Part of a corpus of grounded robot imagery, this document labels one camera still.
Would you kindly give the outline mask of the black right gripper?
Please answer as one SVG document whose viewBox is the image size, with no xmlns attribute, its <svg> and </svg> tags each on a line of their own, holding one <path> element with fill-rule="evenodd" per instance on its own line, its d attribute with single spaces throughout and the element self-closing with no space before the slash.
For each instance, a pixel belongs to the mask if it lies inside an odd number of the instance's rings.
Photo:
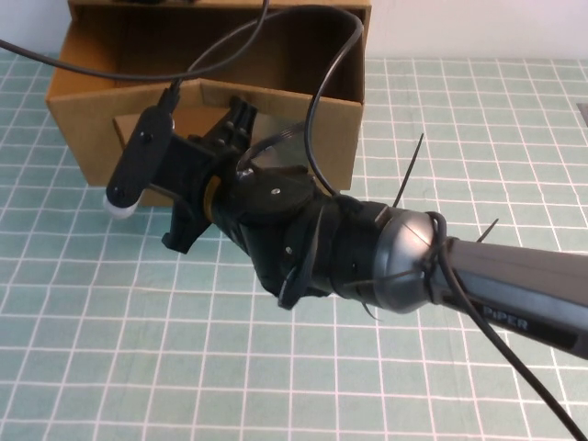
<svg viewBox="0 0 588 441">
<path fill-rule="evenodd" d="M 153 179 L 153 188 L 173 200 L 170 229 L 162 238 L 167 249 L 187 254 L 208 228 L 205 188 L 226 162 L 250 147 L 257 113 L 256 106 L 232 96 L 230 110 L 205 135 L 172 136 Z"/>
</svg>

